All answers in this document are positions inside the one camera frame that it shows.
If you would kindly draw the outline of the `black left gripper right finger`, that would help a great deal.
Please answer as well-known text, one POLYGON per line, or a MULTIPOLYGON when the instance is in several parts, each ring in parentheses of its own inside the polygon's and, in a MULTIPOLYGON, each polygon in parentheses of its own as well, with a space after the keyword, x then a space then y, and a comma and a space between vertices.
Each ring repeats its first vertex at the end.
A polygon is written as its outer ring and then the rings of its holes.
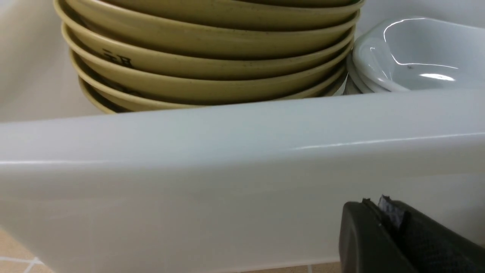
POLYGON ((414 207, 383 199, 383 213, 399 249, 419 273, 483 273, 484 248, 414 207))

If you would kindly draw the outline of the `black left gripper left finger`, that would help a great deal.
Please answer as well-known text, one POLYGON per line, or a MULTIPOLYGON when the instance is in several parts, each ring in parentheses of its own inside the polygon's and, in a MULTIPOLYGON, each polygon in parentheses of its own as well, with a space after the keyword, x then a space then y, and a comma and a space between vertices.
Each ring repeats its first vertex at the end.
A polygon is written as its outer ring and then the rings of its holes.
POLYGON ((416 273, 396 244, 390 220, 372 201, 346 202, 338 253, 343 273, 416 273))

